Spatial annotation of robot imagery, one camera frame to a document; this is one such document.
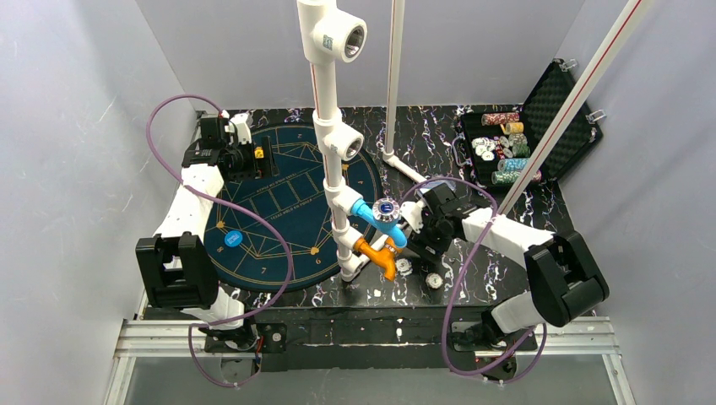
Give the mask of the grey white poker chip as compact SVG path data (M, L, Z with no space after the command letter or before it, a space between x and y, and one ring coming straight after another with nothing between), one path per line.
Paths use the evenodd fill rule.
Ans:
M444 285L443 277L437 273L428 273L426 275L426 285L430 289L440 289Z

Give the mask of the blue button chip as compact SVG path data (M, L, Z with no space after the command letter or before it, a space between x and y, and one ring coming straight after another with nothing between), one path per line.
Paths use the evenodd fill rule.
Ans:
M230 230L225 234L224 243L227 247L234 248L238 247L243 239L244 236L240 230Z

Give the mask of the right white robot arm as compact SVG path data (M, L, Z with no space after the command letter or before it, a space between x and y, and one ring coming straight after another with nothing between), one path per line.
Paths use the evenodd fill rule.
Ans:
M480 332L501 338L538 324L563 327L591 311L610 288L584 238L575 230L550 232L493 215L460 197L445 181L431 181L400 213L411 229L410 249L437 259L464 240L502 254L525 269L529 289L482 313Z

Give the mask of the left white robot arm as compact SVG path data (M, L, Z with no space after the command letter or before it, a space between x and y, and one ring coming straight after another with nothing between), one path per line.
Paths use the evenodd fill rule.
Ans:
M184 152L181 167L169 172L179 183L168 214L157 230L138 240L135 255L149 304L199 319L203 327L243 327L245 306L221 287L203 242L209 216L223 204L227 181L261 179L276 173L264 137L255 142L251 117L222 111L199 120L198 138Z

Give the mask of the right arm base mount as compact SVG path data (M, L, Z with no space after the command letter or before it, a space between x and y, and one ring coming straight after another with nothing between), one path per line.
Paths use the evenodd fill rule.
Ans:
M496 357L478 357L475 361L479 369L495 364L493 368L480 375L483 381L507 384L524 378L536 366L544 350L545 339L540 343L538 353L529 365L524 370L518 371L515 353L519 348L517 342L523 336L525 336L523 343L526 343L534 336L534 327L505 334L500 332L497 327L486 325L483 322L470 324L465 321L457 321L450 326L450 330L446 334L446 341L447 345L456 352L474 352L482 349L498 351L499 354Z

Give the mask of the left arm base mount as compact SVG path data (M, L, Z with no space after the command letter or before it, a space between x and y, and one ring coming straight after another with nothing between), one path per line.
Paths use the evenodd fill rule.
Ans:
M255 323L231 330L198 329L205 338L207 353L274 354L285 351L287 326L279 323Z

